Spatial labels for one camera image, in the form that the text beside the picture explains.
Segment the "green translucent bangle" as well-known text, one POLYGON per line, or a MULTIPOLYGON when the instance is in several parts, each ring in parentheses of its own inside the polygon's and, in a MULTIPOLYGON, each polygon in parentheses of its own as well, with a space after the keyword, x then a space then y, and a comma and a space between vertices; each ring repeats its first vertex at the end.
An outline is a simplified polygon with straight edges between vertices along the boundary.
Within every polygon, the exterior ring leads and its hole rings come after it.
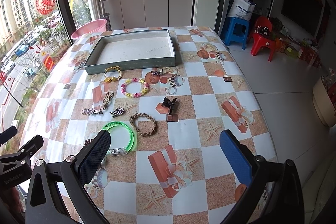
POLYGON ((110 134, 110 147, 107 152, 108 155, 126 155, 136 144, 133 130, 123 122, 112 121, 107 123, 102 129, 110 134))

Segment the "silver heart hair clip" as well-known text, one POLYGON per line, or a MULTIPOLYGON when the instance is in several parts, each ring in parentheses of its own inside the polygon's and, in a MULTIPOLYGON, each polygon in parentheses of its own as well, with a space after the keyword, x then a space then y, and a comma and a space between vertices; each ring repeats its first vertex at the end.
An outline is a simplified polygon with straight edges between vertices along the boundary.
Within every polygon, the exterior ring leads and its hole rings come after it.
POLYGON ((117 107, 115 110, 111 111, 110 114, 113 118, 123 115, 125 109, 123 107, 117 107))

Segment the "beige bunny hair clip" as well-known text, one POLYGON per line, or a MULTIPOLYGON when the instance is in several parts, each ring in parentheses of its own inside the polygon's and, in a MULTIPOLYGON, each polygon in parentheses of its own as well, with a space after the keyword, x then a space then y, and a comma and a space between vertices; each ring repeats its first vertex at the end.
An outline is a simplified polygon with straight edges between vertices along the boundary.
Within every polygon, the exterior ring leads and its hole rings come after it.
POLYGON ((101 107, 102 110, 107 109, 113 97, 114 97, 114 92, 106 92, 103 98, 103 101, 102 101, 102 107, 101 107))

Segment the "black claw hair clip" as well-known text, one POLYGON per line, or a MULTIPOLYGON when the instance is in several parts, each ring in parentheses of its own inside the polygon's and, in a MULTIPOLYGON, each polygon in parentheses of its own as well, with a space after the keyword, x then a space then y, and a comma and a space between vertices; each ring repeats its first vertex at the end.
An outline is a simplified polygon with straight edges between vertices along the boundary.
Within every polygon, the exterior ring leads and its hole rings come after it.
POLYGON ((168 108, 168 114, 172 114, 176 101, 177 101, 177 98, 173 98, 172 100, 170 100, 169 98, 165 97, 163 99, 161 106, 168 108))

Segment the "checkered patterned tablecloth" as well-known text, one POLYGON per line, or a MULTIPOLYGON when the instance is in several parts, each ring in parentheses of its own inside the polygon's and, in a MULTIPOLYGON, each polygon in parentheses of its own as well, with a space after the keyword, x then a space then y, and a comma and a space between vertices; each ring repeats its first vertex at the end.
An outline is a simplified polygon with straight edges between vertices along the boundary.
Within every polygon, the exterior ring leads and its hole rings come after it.
POLYGON ((22 143, 41 135, 33 160, 75 155, 109 122, 127 124, 136 144, 107 155, 85 188, 110 223, 219 223, 242 184, 219 145, 230 130, 255 155, 276 160, 262 111, 242 71, 208 27, 171 27, 176 66, 119 71, 119 81, 84 69, 102 33, 74 43, 52 71, 27 117, 22 143), (163 69, 162 77, 151 71, 163 69), (103 115, 106 92, 114 92, 103 115), (173 113, 163 99, 177 98, 173 113), (111 111, 123 107, 123 115, 111 111))

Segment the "cream round container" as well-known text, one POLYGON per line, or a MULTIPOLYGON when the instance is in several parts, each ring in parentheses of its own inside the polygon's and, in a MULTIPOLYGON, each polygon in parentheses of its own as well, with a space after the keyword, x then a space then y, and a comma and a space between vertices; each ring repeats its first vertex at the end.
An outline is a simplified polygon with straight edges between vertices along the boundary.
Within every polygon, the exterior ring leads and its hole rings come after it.
POLYGON ((313 87, 313 104, 321 122, 332 128, 335 125, 335 107, 322 83, 322 78, 319 78, 313 87))

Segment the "green shallow tray box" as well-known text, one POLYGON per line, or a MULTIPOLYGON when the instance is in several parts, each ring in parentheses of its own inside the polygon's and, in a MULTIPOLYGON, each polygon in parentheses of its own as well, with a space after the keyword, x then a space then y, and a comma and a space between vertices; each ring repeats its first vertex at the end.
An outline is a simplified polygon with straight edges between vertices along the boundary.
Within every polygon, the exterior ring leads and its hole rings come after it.
POLYGON ((101 37, 84 68, 89 75, 119 66, 122 71, 174 67, 176 55, 168 30, 128 32, 101 37))

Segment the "red plastic child chair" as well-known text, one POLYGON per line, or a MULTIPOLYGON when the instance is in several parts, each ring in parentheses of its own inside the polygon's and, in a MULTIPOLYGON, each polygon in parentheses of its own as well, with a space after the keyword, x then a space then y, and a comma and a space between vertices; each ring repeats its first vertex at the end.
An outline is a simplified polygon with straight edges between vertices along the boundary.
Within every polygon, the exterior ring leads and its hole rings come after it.
POLYGON ((272 23, 265 16, 259 16, 255 22, 254 30, 249 34, 248 40, 252 40, 253 45, 251 55, 256 56, 260 49, 269 48, 270 55, 268 61, 272 61, 276 51, 276 42, 272 39, 272 23))

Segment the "pink plastic basin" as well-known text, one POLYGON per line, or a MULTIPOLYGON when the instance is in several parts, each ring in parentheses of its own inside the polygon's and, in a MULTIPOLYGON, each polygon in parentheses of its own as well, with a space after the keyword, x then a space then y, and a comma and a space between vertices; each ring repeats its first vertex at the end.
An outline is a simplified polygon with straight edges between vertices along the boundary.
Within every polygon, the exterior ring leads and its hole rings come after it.
POLYGON ((84 24, 79 27, 75 32, 72 33, 71 39, 76 40, 85 34, 92 34, 96 32, 104 32, 106 31, 106 24, 108 20, 106 19, 98 19, 84 24))

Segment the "blue plastic stool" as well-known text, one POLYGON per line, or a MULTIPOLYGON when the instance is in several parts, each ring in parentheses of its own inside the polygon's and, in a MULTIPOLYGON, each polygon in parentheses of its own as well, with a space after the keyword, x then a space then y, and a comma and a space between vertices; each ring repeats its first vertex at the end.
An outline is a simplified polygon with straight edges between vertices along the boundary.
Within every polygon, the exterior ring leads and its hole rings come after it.
POLYGON ((248 29, 248 20, 228 16, 224 22, 222 33, 224 44, 229 46, 231 42, 239 43, 243 50, 246 49, 248 29))

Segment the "red paper window decoration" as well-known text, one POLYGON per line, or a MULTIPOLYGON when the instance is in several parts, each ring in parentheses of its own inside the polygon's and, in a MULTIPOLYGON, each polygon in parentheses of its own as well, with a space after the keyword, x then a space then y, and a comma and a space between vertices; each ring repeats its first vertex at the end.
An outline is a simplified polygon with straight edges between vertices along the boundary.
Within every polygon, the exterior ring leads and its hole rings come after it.
POLYGON ((48 15, 54 10, 56 0, 36 0, 35 5, 38 13, 48 15))

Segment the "white shopping bag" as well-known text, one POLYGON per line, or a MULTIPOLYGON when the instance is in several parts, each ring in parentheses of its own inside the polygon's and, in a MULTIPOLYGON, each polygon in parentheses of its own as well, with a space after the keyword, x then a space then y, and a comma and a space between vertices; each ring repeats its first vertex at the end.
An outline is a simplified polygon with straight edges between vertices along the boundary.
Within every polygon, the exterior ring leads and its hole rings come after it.
POLYGON ((227 16, 240 18, 249 22, 255 6, 254 3, 248 0, 234 0, 227 16))

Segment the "white cabinet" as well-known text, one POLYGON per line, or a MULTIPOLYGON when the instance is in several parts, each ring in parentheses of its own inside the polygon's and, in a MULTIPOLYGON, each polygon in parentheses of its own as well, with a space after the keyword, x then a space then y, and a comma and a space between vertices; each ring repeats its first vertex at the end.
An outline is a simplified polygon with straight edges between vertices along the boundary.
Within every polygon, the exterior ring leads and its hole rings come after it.
POLYGON ((114 30, 193 25, 195 0, 98 0, 114 30))

